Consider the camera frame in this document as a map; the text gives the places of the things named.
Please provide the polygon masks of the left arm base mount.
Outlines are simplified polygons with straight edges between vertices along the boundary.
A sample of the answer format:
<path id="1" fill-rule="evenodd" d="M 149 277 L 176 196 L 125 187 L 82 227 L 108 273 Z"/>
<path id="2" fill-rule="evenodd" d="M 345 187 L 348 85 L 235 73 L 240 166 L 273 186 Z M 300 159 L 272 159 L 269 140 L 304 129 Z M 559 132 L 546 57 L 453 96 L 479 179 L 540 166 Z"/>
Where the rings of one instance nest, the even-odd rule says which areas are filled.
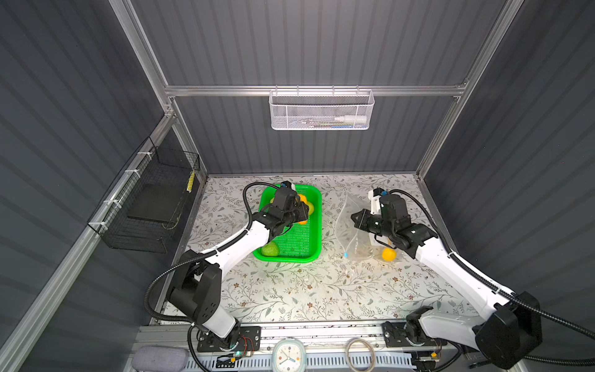
<path id="1" fill-rule="evenodd" d="M 232 329 L 229 336 L 225 338 L 221 338 L 211 331 L 200 332 L 197 336 L 198 345 L 195 350 L 200 353 L 258 351 L 261 331 L 260 326 L 240 325 Z"/>

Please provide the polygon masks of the clear zip top bag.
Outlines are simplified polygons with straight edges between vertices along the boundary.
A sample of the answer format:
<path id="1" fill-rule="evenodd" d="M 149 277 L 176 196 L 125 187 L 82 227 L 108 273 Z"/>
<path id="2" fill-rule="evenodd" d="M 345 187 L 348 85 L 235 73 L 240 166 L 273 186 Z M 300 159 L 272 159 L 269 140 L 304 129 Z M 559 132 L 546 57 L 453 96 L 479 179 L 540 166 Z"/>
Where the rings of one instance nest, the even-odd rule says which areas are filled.
<path id="1" fill-rule="evenodd" d="M 375 238 L 372 233 L 355 227 L 351 216 L 369 206 L 369 202 L 350 193 L 346 194 L 345 202 L 336 220 L 335 237 L 342 247 L 342 256 L 347 260 L 362 261 L 373 258 L 383 260 L 383 252 L 389 248 L 394 249 L 393 243 L 387 237 Z"/>

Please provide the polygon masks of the orange carrot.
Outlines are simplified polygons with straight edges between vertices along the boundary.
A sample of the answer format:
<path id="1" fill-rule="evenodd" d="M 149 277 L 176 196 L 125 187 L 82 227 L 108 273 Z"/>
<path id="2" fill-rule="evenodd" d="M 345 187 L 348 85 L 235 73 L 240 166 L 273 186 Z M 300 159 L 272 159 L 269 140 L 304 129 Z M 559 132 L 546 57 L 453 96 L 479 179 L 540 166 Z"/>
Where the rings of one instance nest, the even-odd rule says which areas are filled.
<path id="1" fill-rule="evenodd" d="M 300 212 L 298 214 L 299 221 L 297 223 L 299 225 L 305 225 L 308 221 L 308 217 L 310 216 L 310 206 L 308 204 L 307 198 L 304 195 L 299 194 L 298 196 L 300 200 L 298 205 Z"/>

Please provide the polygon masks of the green plastic basket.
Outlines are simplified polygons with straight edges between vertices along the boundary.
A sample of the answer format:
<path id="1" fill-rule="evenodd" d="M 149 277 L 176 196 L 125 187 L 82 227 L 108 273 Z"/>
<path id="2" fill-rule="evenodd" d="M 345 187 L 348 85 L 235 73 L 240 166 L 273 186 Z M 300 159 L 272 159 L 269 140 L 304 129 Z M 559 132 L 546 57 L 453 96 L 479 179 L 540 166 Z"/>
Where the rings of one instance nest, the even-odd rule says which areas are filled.
<path id="1" fill-rule="evenodd" d="M 315 186 L 296 184 L 297 193 L 314 207 L 304 225 L 294 225 L 284 235 L 272 242 L 278 248 L 276 256 L 266 256 L 258 248 L 253 256 L 263 262 L 307 264 L 316 260 L 322 252 L 322 194 Z"/>

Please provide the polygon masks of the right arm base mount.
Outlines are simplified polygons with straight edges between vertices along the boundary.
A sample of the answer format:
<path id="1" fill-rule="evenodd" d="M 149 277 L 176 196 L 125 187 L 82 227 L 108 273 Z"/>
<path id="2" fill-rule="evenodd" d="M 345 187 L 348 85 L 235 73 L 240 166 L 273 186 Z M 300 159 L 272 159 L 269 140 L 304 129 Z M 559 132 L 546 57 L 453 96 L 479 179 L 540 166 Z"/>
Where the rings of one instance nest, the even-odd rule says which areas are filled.
<path id="1" fill-rule="evenodd" d="M 408 331 L 408 323 L 403 319 L 383 322 L 381 328 L 387 347 L 435 347 L 442 349 L 448 344 L 443 339 L 429 338 Z"/>

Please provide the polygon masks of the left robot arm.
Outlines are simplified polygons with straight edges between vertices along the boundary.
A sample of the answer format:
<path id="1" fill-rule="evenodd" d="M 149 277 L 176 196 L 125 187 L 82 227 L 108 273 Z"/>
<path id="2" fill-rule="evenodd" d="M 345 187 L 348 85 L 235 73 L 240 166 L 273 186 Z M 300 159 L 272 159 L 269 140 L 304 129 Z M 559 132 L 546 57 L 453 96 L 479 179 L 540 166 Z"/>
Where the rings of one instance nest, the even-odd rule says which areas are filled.
<path id="1" fill-rule="evenodd" d="M 250 212 L 246 226 L 222 243 L 201 253 L 190 250 L 184 254 L 166 294 L 166 301 L 181 311 L 186 322 L 209 331 L 225 348 L 239 339 L 240 321 L 221 306 L 224 277 L 249 254 L 309 216 L 309 207 L 289 181 L 279 186 L 253 182 L 244 188 L 243 198 L 258 185 L 274 189 L 272 203 Z"/>

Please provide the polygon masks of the yellow lemon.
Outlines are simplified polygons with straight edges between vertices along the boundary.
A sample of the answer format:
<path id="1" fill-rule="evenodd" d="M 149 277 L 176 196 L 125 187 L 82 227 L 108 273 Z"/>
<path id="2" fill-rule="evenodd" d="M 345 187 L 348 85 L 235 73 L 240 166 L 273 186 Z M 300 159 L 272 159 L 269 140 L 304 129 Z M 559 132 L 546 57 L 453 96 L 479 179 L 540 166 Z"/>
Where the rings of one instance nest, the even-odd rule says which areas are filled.
<path id="1" fill-rule="evenodd" d="M 386 262 L 392 262 L 397 258 L 397 252 L 392 248 L 384 248 L 381 257 Z"/>

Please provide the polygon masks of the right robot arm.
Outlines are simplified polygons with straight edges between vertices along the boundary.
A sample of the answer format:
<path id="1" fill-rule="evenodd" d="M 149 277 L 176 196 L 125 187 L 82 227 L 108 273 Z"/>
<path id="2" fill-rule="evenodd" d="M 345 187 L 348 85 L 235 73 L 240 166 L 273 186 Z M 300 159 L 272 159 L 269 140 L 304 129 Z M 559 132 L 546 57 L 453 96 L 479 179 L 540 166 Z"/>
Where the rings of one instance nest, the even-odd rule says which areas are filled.
<path id="1" fill-rule="evenodd" d="M 443 339 L 482 353 L 501 369 L 514 367 L 542 344 L 542 322 L 533 312 L 539 302 L 530 294 L 514 294 L 447 248 L 434 224 L 413 223 L 406 193 L 375 188 L 370 207 L 353 213 L 356 229 L 366 232 L 385 253 L 401 251 L 424 264 L 462 295 L 477 315 L 455 316 L 423 305 L 410 313 L 404 334 L 413 346 Z"/>

